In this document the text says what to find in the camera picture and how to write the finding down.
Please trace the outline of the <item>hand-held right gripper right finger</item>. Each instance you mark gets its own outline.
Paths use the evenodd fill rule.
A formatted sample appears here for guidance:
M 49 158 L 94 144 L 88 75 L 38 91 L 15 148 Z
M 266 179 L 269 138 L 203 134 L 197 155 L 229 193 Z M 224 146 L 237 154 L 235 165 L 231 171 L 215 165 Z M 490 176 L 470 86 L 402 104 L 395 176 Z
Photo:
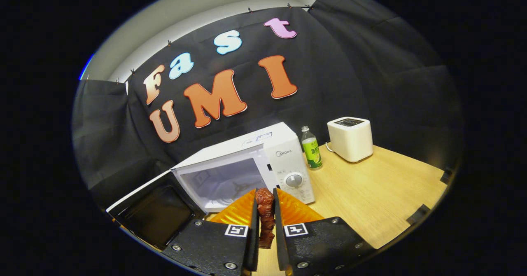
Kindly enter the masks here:
M 341 217 L 324 218 L 284 190 L 273 190 L 279 269 L 288 276 L 350 276 L 375 249 Z

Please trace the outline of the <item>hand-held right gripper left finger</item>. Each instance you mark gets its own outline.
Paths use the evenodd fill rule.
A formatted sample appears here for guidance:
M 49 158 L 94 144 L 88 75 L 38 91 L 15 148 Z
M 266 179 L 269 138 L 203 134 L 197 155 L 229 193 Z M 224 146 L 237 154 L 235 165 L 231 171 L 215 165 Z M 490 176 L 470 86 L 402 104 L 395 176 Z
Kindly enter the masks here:
M 259 252 L 255 192 L 210 220 L 191 220 L 164 249 L 164 259 L 201 276 L 250 276 L 257 269 Z

